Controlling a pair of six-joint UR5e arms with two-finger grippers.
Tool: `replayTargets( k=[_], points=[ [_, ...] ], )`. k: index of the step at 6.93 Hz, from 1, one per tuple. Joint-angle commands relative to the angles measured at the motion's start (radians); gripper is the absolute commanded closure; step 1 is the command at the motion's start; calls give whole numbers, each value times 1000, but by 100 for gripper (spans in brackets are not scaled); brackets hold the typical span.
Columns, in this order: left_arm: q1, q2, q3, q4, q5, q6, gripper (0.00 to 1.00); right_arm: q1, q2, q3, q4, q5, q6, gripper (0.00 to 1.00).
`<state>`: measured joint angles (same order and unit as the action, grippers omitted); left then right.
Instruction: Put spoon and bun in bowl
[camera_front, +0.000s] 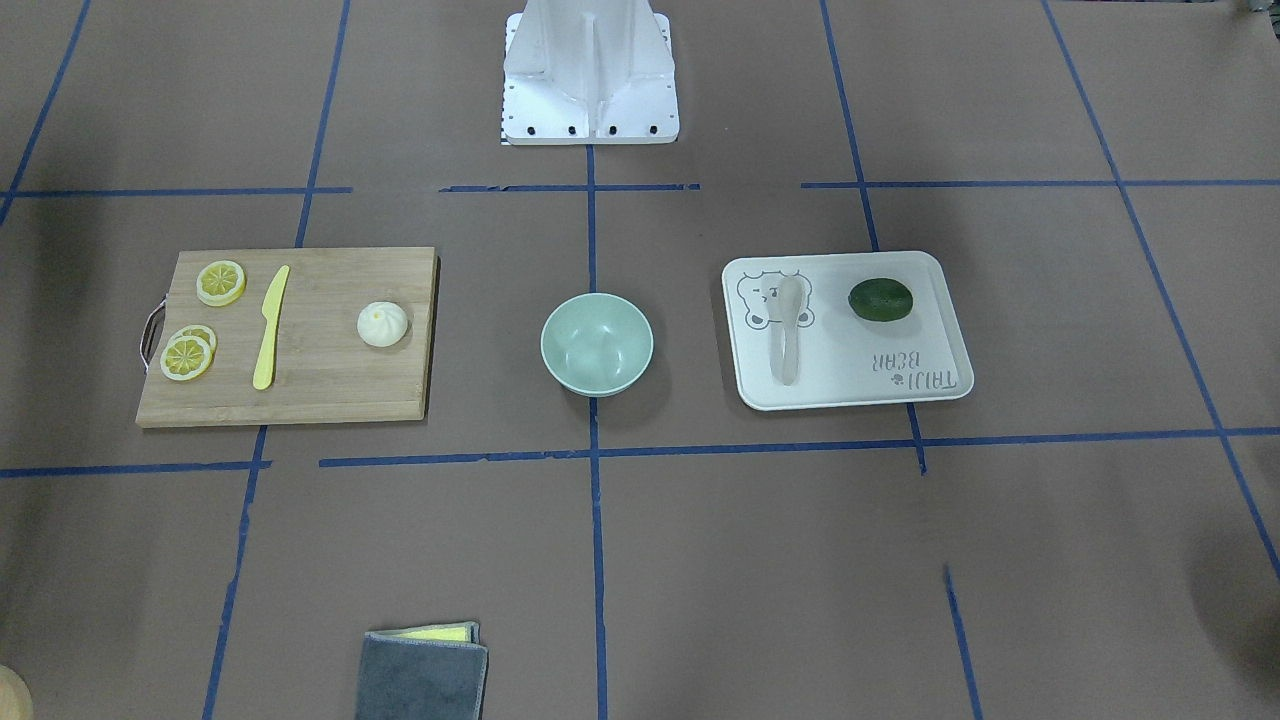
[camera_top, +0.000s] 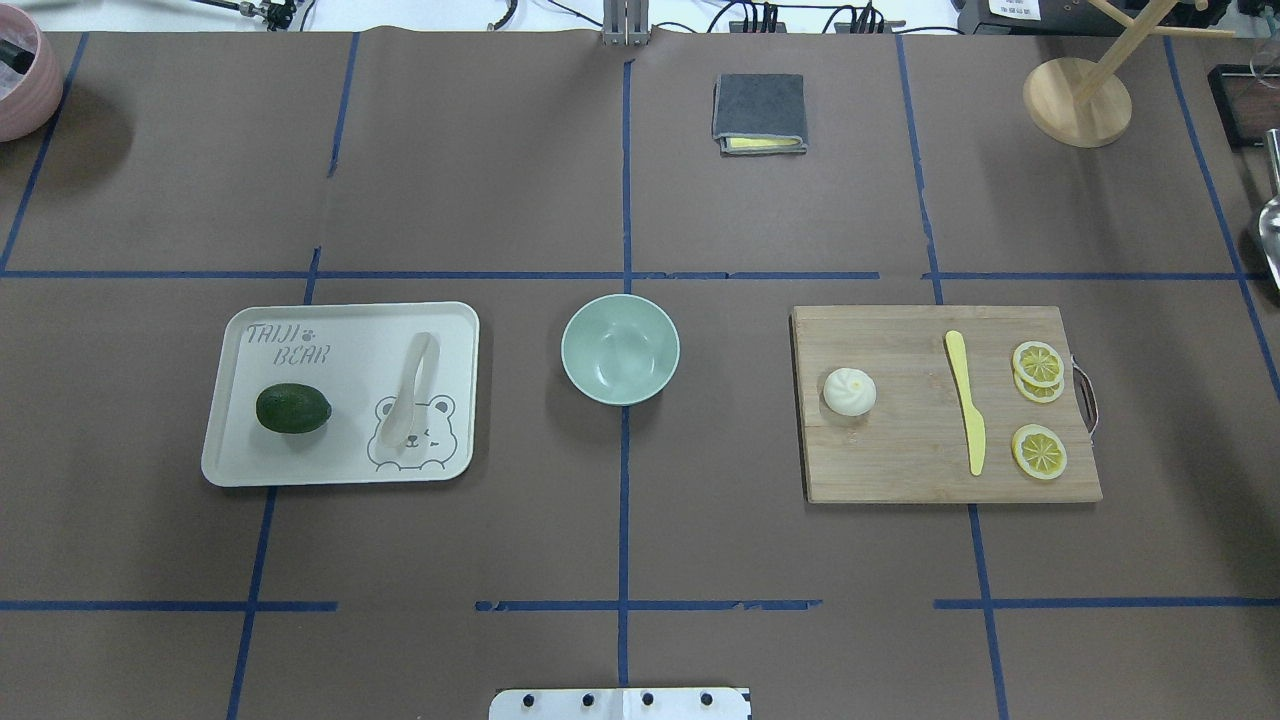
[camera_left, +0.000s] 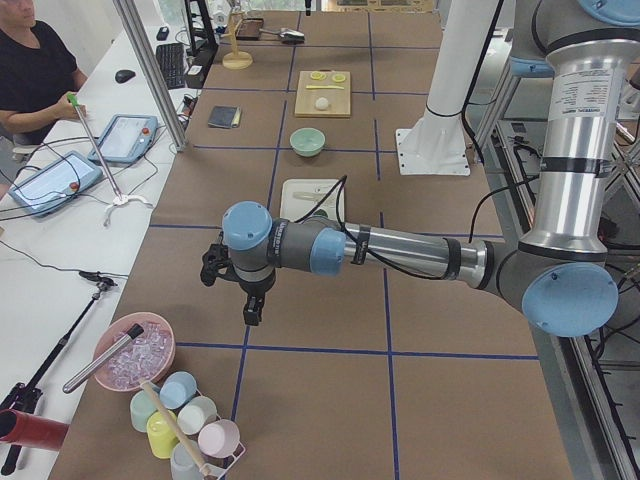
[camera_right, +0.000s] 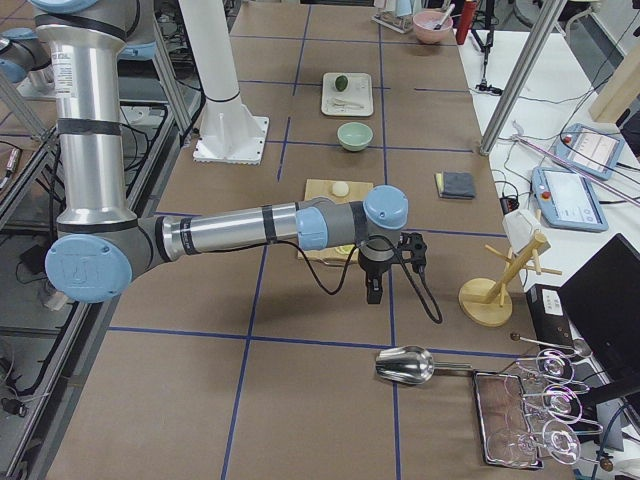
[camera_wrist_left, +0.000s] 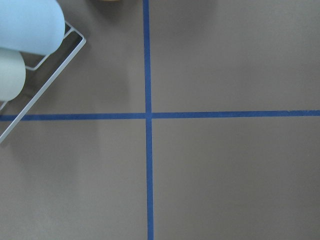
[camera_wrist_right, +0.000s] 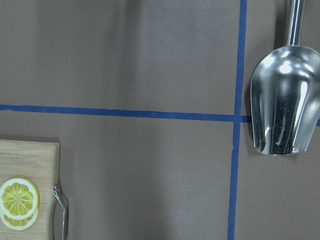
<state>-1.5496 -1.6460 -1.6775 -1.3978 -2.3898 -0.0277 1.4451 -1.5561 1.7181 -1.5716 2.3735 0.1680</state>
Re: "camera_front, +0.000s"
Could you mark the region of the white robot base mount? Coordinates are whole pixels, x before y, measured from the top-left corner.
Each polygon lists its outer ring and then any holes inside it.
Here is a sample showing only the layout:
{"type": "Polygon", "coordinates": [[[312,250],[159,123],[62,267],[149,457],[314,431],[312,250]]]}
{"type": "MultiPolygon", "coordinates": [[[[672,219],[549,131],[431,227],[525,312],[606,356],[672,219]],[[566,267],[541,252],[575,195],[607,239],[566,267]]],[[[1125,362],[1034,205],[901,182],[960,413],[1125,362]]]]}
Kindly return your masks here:
{"type": "Polygon", "coordinates": [[[500,138],[512,146],[673,143],[669,18],[648,1],[529,1],[506,19],[500,138]]]}

